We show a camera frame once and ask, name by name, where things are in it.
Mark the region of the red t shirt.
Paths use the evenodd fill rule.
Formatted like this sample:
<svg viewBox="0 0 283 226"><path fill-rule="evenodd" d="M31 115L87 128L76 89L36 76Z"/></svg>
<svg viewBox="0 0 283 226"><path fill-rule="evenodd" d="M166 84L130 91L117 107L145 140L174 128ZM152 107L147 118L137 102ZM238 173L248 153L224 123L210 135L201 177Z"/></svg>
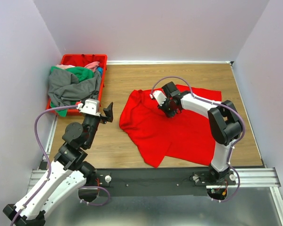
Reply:
<svg viewBox="0 0 283 226"><path fill-rule="evenodd" d="M119 127L137 146L145 163L155 168L166 156L206 166L214 156L209 120L188 110L168 118L150 98L150 90L131 92Z"/></svg>

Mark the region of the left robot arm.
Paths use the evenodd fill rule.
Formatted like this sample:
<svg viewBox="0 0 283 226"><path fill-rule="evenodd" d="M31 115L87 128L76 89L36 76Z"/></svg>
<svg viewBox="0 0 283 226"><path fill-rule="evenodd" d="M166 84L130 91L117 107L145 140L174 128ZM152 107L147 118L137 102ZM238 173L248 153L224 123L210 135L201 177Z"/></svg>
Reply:
<svg viewBox="0 0 283 226"><path fill-rule="evenodd" d="M87 99L74 105L84 115L82 123L72 122L65 128L63 145L47 171L17 203L8 204L3 213L13 226L42 226L47 216L76 189L109 191L100 186L96 169L84 159L95 138L99 124L113 121L113 103L101 113L99 101Z"/></svg>

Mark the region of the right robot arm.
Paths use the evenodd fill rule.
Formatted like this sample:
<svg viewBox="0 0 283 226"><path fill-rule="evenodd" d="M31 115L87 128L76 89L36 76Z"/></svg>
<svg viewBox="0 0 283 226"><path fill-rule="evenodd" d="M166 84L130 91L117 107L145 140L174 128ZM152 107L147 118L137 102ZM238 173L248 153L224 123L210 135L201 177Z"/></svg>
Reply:
<svg viewBox="0 0 283 226"><path fill-rule="evenodd" d="M156 100L158 109L168 118L187 111L207 119L210 134L214 139L213 158L209 161L204 176L198 172L193 174L195 184L202 182L205 185L217 185L227 181L231 174L232 151L245 134L244 121L234 104L229 100L220 102L200 97L191 89L180 91L173 82L167 83L161 90L152 90L150 97Z"/></svg>

